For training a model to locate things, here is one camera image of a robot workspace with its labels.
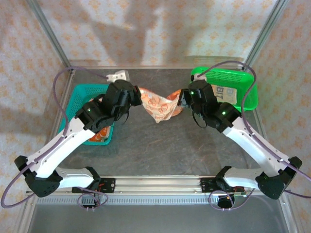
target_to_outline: teal basket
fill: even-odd
[[[207,69],[208,67],[197,67],[191,71],[191,75],[203,73]],[[237,70],[215,68],[206,73],[205,76],[207,82],[212,85],[235,88],[237,90],[237,104],[234,107],[241,111],[242,99],[254,81],[254,77],[251,74]],[[244,110],[253,110],[257,105],[258,93],[257,84],[255,84],[245,100]]]
[[[99,94],[106,93],[108,88],[108,85],[106,84],[80,84],[76,85],[71,98],[69,100],[66,114],[68,117],[68,120],[70,121],[75,115],[76,112],[83,106],[83,104],[89,102],[90,99],[95,98]],[[60,126],[60,132],[65,127],[65,119],[62,120],[62,124]],[[107,145],[112,138],[112,131],[113,131],[113,125],[111,126],[109,136],[104,142],[90,142],[85,141],[84,145]]]

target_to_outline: cloth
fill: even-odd
[[[166,98],[159,96],[145,88],[139,88],[141,92],[142,105],[156,121],[169,120],[171,117],[181,113],[182,107],[177,106],[181,90],[177,90]]]

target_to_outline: teal plastic basket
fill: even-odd
[[[73,89],[71,98],[69,100],[66,114],[68,120],[70,121],[76,114],[76,112],[85,104],[89,102],[90,99],[95,98],[99,94],[106,93],[108,85],[106,84],[79,84],[76,85]],[[60,132],[65,127],[65,119],[62,120],[62,124],[60,126]],[[112,138],[113,125],[111,126],[109,136],[104,142],[91,142],[85,141],[84,145],[107,145]]]
[[[203,73],[208,67],[197,67],[191,71],[191,74]],[[254,81],[254,77],[246,72],[230,70],[230,69],[212,69],[205,74],[207,82],[211,85],[225,86],[235,88],[237,90],[237,104],[234,105],[236,109],[241,111],[242,99]],[[247,96],[244,104],[244,110],[253,110],[258,105],[257,84]]]

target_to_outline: floral wall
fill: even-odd
[[[82,66],[243,61],[275,2],[39,0],[67,57]]]
[[[253,68],[258,74],[259,108],[269,141],[298,156],[311,176],[311,1],[290,0]],[[297,175],[293,192],[311,196],[311,184]],[[311,229],[310,199],[293,198],[304,232]]]
[[[17,175],[14,160],[43,147],[56,114],[52,81],[63,65],[24,0],[0,1],[0,195]],[[57,85],[61,96],[68,75]],[[25,197],[20,178],[6,204]],[[1,232],[12,232],[20,206],[0,208]]]

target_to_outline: gray marble surface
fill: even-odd
[[[113,74],[114,69],[96,70]],[[161,96],[187,88],[190,69],[129,69],[133,85]],[[77,84],[106,83],[87,71],[77,71],[71,92]],[[247,112],[257,129],[253,112]],[[231,139],[215,129],[199,128],[190,110],[168,121],[156,123],[142,106],[130,110],[128,121],[116,122],[107,146],[79,146],[60,165],[65,168],[92,166],[102,176],[118,175],[216,175],[224,166],[257,168],[257,163]]]

